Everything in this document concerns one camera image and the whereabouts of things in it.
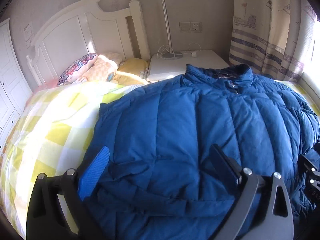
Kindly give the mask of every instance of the wall switch plate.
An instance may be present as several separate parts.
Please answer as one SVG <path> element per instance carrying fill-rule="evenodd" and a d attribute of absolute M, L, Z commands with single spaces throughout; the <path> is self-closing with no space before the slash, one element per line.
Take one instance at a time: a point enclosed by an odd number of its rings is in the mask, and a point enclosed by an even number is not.
<path fill-rule="evenodd" d="M 202 25 L 201 22 L 191 22 L 191 32 L 193 33 L 200 33 L 202 31 Z"/>
<path fill-rule="evenodd" d="M 179 22 L 180 32 L 189 33 L 191 32 L 191 23 L 190 22 Z"/>

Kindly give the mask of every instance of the headboard panel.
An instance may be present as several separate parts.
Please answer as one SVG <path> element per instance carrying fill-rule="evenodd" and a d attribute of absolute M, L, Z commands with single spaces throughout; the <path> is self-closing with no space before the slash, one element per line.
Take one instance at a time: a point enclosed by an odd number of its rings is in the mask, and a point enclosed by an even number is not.
<path fill-rule="evenodd" d="M 150 59 L 141 5 L 131 0 L 129 8 L 104 12 L 100 0 L 81 0 L 52 16 L 36 34 L 32 46 L 36 56 L 27 55 L 28 66 L 38 85 L 62 74 L 76 59 L 91 52 L 116 52 L 133 58 L 127 23 L 131 16 L 141 57 Z"/>

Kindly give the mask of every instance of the white bedside table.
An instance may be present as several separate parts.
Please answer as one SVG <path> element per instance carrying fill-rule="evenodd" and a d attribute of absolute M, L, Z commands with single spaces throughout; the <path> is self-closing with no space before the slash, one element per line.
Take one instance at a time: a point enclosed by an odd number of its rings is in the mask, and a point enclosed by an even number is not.
<path fill-rule="evenodd" d="M 187 64 L 191 64 L 195 67 L 213 69 L 229 67 L 228 63 L 212 50 L 198 51 L 196 58 L 192 57 L 192 52 L 184 54 L 182 58 L 170 60 L 157 58 L 157 55 L 153 55 L 148 70 L 147 80 L 160 81 L 184 74 L 186 72 Z"/>

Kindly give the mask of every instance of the curtain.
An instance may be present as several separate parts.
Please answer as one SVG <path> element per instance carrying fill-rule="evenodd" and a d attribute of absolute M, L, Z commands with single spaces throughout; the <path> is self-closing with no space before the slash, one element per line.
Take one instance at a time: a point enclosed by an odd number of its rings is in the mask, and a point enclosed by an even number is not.
<path fill-rule="evenodd" d="M 298 81 L 311 61 L 316 13 L 307 0 L 234 0 L 230 62 Z"/>

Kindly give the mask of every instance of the silver bolt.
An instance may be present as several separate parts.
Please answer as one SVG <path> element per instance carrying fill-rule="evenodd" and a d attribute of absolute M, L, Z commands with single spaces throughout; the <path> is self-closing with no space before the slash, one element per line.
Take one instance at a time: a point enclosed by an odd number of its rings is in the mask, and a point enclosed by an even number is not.
<path fill-rule="evenodd" d="M 43 179 L 44 178 L 44 173 L 40 173 L 39 175 L 38 175 L 38 179 Z"/>
<path fill-rule="evenodd" d="M 275 172 L 275 173 L 273 174 L 273 176 L 275 176 L 277 179 L 280 179 L 280 178 L 281 178 L 281 175 L 280 175 L 279 172 Z"/>
<path fill-rule="evenodd" d="M 71 175 L 73 175 L 73 174 L 75 174 L 75 169 L 69 169 L 69 170 L 67 170 L 67 175 L 69 175 L 69 176 L 71 176 Z"/>
<path fill-rule="evenodd" d="M 247 175 L 251 175 L 252 174 L 252 170 L 250 170 L 249 168 L 244 168 L 243 172 Z"/>

